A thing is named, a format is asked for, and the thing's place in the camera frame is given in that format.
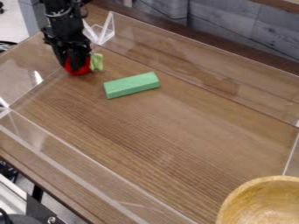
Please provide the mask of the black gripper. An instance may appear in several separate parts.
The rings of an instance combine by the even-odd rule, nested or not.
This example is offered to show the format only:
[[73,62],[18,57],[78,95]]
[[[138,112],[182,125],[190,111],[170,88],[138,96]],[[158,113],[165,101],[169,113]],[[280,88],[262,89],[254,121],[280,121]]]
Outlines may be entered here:
[[51,47],[59,65],[66,67],[69,50],[69,68],[71,72],[89,70],[89,39],[82,32],[73,32],[70,35],[53,33],[49,26],[41,28],[42,41]]

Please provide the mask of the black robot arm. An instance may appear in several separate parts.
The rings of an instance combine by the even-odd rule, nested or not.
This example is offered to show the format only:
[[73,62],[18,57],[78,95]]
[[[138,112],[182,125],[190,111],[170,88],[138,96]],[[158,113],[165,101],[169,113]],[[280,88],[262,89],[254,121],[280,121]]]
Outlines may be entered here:
[[50,46],[61,67],[71,75],[89,71],[90,41],[82,34],[82,19],[88,13],[81,11],[88,1],[41,0],[49,22],[41,28],[43,43]]

